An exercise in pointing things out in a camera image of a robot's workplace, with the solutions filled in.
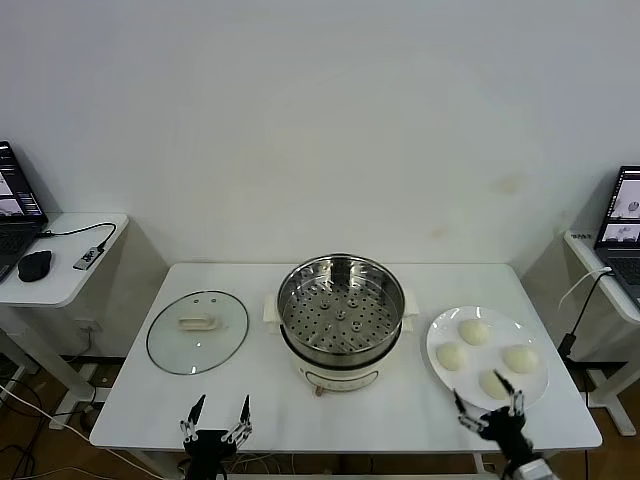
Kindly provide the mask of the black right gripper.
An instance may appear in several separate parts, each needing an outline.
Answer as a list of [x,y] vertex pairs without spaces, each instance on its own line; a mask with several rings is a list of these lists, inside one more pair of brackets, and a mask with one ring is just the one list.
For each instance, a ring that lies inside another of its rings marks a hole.
[[458,421],[468,430],[478,432],[482,439],[495,442],[510,464],[526,464],[533,460],[533,450],[522,434],[525,425],[524,393],[497,370],[493,370],[493,373],[508,393],[510,407],[491,411],[480,418],[473,417],[460,395],[453,390]]

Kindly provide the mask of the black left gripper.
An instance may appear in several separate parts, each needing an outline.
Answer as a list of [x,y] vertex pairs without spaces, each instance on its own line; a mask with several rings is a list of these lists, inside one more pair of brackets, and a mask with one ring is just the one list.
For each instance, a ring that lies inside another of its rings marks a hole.
[[202,394],[180,421],[184,436],[184,450],[190,459],[186,480],[227,480],[223,462],[237,453],[236,444],[243,444],[252,433],[250,396],[245,397],[238,423],[227,433],[225,430],[196,430],[206,395]]

